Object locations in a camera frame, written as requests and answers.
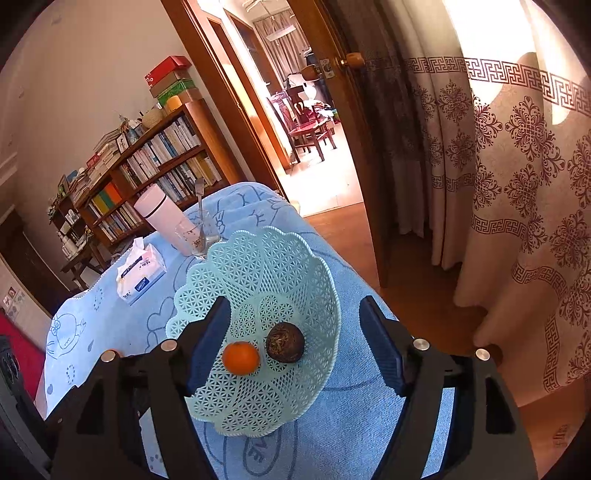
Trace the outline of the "orange mandarin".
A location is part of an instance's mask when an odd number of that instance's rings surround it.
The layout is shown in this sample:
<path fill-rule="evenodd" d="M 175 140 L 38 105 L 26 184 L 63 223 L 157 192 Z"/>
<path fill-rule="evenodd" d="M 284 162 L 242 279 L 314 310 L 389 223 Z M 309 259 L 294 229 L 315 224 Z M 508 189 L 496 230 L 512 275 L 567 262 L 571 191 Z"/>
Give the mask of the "orange mandarin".
<path fill-rule="evenodd" d="M 259 368 L 259 349 L 249 342 L 233 342 L 224 348 L 221 359 L 229 373 L 236 376 L 250 375 Z"/>

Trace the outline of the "dark passion fruit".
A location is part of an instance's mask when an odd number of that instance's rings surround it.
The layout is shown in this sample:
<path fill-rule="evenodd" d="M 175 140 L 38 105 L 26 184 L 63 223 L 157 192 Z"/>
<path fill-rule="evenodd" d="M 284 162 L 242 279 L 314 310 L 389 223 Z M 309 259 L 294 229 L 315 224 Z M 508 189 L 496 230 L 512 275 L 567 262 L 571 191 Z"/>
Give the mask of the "dark passion fruit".
<path fill-rule="evenodd" d="M 295 363 L 304 355 L 304 335 L 292 323 L 277 323 L 266 337 L 266 353 L 280 363 Z"/>

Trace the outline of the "blue cartoon towel tablecloth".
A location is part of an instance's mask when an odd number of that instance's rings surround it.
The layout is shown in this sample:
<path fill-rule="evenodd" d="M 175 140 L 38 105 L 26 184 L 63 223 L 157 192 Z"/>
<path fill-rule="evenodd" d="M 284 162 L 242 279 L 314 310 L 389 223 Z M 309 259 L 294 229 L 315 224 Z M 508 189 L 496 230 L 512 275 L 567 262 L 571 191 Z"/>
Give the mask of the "blue cartoon towel tablecloth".
<path fill-rule="evenodd" d="M 257 439 L 225 437 L 211 424 L 194 423 L 215 473 L 221 479 L 370 478 L 404 405 L 385 385 L 360 328 L 359 305 L 372 289 L 290 203 L 263 184 L 231 185 L 207 196 L 202 207 L 222 237 L 266 225 L 299 234 L 328 264 L 342 310 L 335 367 L 303 416 Z M 110 268 L 53 316 L 44 366 L 49 407 L 86 380 L 103 351 L 140 354 L 164 339 L 166 323 L 175 314 L 174 294 L 183 287 L 193 261 L 158 234 L 151 234 L 147 241 L 162 255 L 166 271 L 135 303 L 118 297 L 117 271 Z"/>

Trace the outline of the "light blue lattice fruit basket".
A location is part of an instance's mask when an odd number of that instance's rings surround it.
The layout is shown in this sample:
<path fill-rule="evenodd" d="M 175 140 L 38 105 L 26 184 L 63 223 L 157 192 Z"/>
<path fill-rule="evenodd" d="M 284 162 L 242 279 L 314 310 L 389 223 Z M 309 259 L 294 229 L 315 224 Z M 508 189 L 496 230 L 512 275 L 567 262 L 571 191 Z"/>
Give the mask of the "light blue lattice fruit basket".
<path fill-rule="evenodd" d="M 165 326 L 167 337 L 176 339 L 188 323 L 204 319 L 219 296 L 231 306 L 222 343 L 249 342 L 259 350 L 259 367 L 237 376 L 217 358 L 187 407 L 223 436 L 263 437 L 300 418 L 332 373 L 342 325 L 335 282 L 328 264 L 300 235 L 271 226 L 256 233 L 239 230 L 188 269 L 174 295 L 176 314 Z M 266 337 L 280 322 L 304 335 L 297 362 L 281 363 L 266 353 Z"/>

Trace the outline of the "white tissue pack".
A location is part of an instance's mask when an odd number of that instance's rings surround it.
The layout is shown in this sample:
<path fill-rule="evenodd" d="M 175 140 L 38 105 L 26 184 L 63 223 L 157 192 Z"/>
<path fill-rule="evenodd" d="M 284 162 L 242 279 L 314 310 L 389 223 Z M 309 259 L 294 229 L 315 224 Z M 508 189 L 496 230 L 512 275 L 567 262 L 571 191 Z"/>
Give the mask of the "white tissue pack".
<path fill-rule="evenodd" d="M 124 264 L 117 268 L 117 295 L 127 305 L 132 305 L 165 273 L 160 252 L 152 244 L 145 244 L 142 238 L 136 238 Z"/>

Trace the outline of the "small wooden side table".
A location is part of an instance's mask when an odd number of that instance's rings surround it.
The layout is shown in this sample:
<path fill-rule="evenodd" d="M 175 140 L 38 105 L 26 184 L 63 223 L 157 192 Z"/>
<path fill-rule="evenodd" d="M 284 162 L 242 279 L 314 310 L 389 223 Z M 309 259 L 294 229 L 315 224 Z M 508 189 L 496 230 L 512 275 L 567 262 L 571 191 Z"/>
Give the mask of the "small wooden side table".
<path fill-rule="evenodd" d="M 86 244 L 61 268 L 62 273 L 72 275 L 74 282 L 81 290 L 88 289 L 87 283 L 81 274 L 85 269 L 90 269 L 98 275 L 102 275 L 110 266 L 110 263 L 102 256 L 96 240 L 88 240 Z"/>

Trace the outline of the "pink thermos bottle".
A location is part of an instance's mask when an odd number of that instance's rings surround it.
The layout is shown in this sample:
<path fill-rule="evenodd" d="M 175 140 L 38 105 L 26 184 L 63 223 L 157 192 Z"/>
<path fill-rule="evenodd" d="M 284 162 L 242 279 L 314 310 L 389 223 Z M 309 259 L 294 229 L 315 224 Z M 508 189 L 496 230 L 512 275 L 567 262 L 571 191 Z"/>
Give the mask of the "pink thermos bottle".
<path fill-rule="evenodd" d="M 182 255 L 191 254 L 184 234 L 188 233 L 194 225 L 157 184 L 148 186 L 133 207 Z"/>

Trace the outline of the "clear drinking glass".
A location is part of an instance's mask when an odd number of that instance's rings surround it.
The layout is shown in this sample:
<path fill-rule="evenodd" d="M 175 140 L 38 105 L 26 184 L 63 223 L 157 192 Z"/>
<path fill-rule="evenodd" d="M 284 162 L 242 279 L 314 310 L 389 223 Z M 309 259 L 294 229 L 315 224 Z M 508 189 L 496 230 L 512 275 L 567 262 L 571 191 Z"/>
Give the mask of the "clear drinking glass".
<path fill-rule="evenodd" d="M 209 214 L 197 214 L 197 217 L 181 220 L 174 230 L 177 249 L 184 256 L 204 258 L 212 245 L 221 241 L 214 220 Z"/>

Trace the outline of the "metal spoon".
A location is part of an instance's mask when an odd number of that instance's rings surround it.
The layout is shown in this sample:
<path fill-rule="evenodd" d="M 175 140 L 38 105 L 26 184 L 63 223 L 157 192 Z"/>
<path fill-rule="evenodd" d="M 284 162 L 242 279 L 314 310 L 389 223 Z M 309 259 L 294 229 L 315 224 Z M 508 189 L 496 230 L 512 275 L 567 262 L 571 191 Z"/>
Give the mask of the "metal spoon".
<path fill-rule="evenodd" d="M 204 179 L 198 178 L 195 181 L 195 196 L 197 197 L 198 218 L 197 218 L 197 240 L 194 242 L 195 249 L 199 254 L 205 251 L 205 234 L 204 234 L 204 206 L 202 206 L 202 198 L 204 197 L 205 183 Z"/>

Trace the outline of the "wooden bookshelf with books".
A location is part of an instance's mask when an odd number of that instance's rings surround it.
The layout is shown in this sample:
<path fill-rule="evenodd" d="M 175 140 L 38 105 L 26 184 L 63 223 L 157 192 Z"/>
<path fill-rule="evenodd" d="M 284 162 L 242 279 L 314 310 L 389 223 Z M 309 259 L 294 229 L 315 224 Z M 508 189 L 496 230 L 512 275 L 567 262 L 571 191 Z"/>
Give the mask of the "wooden bookshelf with books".
<path fill-rule="evenodd" d="M 152 185 L 184 210 L 197 203 L 197 183 L 211 194 L 243 179 L 238 161 L 204 99 L 181 105 L 124 151 L 120 139 L 103 145 L 91 172 L 80 175 L 67 196 L 50 207 L 50 223 L 62 241 L 91 232 L 108 250 L 148 232 L 134 209 Z"/>

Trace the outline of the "patterned beige curtain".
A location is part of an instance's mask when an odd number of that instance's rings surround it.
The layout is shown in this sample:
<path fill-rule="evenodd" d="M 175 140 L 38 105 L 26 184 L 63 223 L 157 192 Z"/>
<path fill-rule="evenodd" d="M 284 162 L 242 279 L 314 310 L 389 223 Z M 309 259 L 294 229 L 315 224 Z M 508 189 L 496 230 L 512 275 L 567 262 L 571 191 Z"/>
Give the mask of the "patterned beige curtain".
<path fill-rule="evenodd" d="M 519 405 L 590 372 L 590 81 L 534 1 L 335 1 L 393 223 L 458 267 Z"/>

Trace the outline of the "red wooden chair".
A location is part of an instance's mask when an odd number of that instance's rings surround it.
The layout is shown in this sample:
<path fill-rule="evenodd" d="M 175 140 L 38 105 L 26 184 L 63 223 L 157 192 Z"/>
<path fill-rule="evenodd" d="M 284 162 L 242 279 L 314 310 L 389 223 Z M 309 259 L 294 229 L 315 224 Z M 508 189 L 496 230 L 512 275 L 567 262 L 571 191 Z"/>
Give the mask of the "red wooden chair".
<path fill-rule="evenodd" d="M 337 148 L 332 111 L 327 110 L 328 104 L 322 101 L 304 99 L 301 97 L 304 93 L 301 85 L 290 87 L 271 95 L 267 101 L 287 135 L 295 162 L 301 162 L 298 150 L 311 153 L 311 148 L 317 150 L 318 157 L 324 162 L 322 144 L 329 143 L 332 148 Z"/>

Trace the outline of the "green box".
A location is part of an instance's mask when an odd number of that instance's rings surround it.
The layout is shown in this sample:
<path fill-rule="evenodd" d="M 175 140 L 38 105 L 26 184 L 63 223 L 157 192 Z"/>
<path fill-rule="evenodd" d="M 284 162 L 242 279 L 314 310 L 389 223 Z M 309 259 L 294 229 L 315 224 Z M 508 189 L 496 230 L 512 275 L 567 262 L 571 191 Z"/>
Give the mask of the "green box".
<path fill-rule="evenodd" d="M 158 103 L 164 107 L 169 98 L 194 87 L 194 82 L 191 79 L 177 80 L 157 95 Z"/>

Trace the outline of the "red box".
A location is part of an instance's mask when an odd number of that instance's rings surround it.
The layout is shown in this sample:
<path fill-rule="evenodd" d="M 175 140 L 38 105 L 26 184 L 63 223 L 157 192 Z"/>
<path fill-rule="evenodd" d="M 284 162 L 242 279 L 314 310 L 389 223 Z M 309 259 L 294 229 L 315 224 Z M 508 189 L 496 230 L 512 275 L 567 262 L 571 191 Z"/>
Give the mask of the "red box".
<path fill-rule="evenodd" d="M 153 87 L 169 73 L 186 70 L 190 66 L 190 60 L 184 56 L 168 56 L 148 72 L 144 76 L 144 79 L 148 87 Z"/>

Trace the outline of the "wooden door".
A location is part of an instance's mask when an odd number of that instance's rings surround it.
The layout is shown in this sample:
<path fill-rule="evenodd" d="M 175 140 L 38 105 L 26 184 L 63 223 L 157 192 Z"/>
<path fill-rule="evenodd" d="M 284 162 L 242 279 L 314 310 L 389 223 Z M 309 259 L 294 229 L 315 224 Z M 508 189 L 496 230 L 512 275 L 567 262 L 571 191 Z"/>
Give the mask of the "wooden door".
<path fill-rule="evenodd" d="M 325 1 L 291 1 L 290 8 L 303 27 L 342 121 L 366 206 L 379 284 L 385 288 L 390 283 L 392 228 L 383 202 L 385 181 L 381 177 L 380 158 L 353 73 L 363 64 L 352 58 Z"/>

